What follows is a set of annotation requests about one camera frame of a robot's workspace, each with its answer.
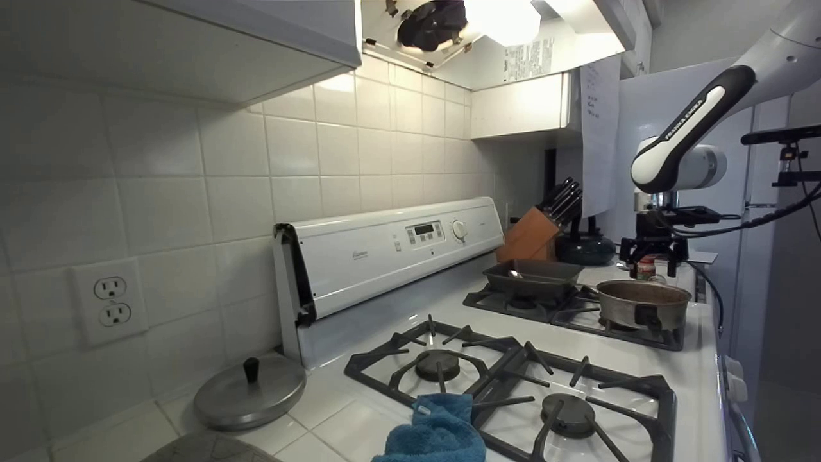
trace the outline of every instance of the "silver pot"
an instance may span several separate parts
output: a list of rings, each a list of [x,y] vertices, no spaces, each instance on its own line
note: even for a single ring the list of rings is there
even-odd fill
[[[688,291],[635,280],[606,280],[596,291],[603,321],[646,332],[684,325]]]

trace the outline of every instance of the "blue cloth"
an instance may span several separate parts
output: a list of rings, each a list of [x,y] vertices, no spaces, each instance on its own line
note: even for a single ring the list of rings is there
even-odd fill
[[[420,395],[413,424],[392,428],[374,462],[484,462],[484,442],[469,416],[469,395]]]

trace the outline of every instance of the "electrical outlet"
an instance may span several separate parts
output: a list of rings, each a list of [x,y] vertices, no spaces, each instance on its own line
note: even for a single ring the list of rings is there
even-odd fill
[[[145,328],[136,260],[72,268],[88,343],[134,337]]]

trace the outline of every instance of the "pot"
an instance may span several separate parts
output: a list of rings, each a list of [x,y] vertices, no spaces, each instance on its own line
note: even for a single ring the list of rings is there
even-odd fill
[[[643,332],[678,332],[684,325],[688,291],[635,280],[607,280],[596,291],[606,324]]]

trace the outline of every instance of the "stove burner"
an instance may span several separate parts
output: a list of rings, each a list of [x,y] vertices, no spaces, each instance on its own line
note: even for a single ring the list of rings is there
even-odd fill
[[[439,382],[458,375],[458,356],[448,348],[429,348],[417,355],[415,375]]]
[[[548,395],[540,401],[540,420],[565,440],[588,440],[596,433],[596,410],[575,395]]]

